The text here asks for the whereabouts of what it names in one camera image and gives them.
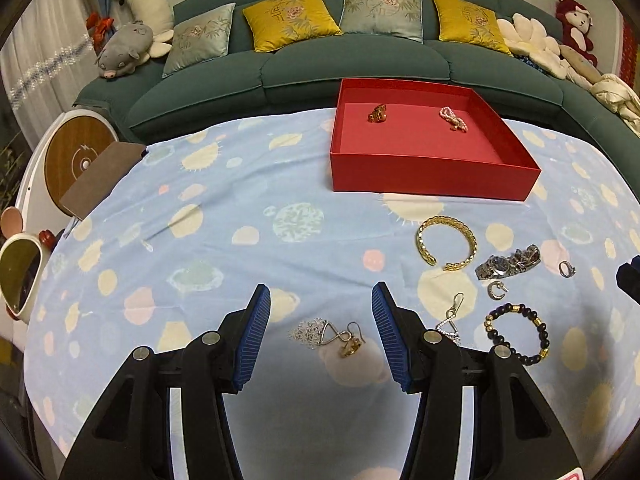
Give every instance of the black beaded bracelet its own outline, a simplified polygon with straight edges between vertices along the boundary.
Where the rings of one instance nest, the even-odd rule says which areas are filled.
[[[507,312],[519,312],[527,319],[530,319],[538,329],[538,337],[540,338],[540,352],[532,356],[522,355],[516,352],[516,349],[511,346],[511,343],[504,340],[504,337],[498,334],[498,331],[492,325],[494,319],[498,319],[502,314]],[[487,317],[484,318],[484,329],[487,332],[487,337],[494,342],[494,345],[504,345],[511,350],[520,362],[525,366],[531,366],[539,363],[546,357],[549,352],[549,334],[546,331],[546,324],[538,317],[538,313],[535,310],[531,310],[524,303],[513,305],[511,303],[505,303],[499,306],[495,310],[492,310]]]

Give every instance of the red box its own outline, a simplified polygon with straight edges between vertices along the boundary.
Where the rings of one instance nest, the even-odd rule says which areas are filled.
[[[369,123],[379,104],[386,121]],[[450,107],[468,132],[440,117]],[[540,168],[473,90],[422,81],[343,79],[331,141],[334,191],[524,200]]]

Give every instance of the flower shaped cushion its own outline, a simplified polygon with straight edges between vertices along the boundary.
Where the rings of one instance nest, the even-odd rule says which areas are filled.
[[[516,13],[513,15],[513,24],[507,20],[498,20],[498,27],[512,54],[529,56],[552,76],[566,78],[566,68],[560,63],[558,42],[546,34],[542,23]]]

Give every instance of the white plush toy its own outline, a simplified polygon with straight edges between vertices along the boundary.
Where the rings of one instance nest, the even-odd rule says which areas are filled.
[[[507,20],[498,20],[498,27],[512,54],[529,56],[530,60],[552,76],[566,78],[566,68],[560,63],[558,42],[546,34],[542,23],[516,13],[513,15],[513,25]]]
[[[174,9],[167,0],[120,0],[126,2],[133,19],[148,25],[154,34],[154,44],[149,50],[151,57],[161,57],[171,50],[167,43],[174,37]]]

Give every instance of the red and white label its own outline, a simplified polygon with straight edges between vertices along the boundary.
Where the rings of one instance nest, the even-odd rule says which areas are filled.
[[[584,480],[584,475],[582,474],[582,469],[577,467],[566,475],[561,476],[558,480]]]

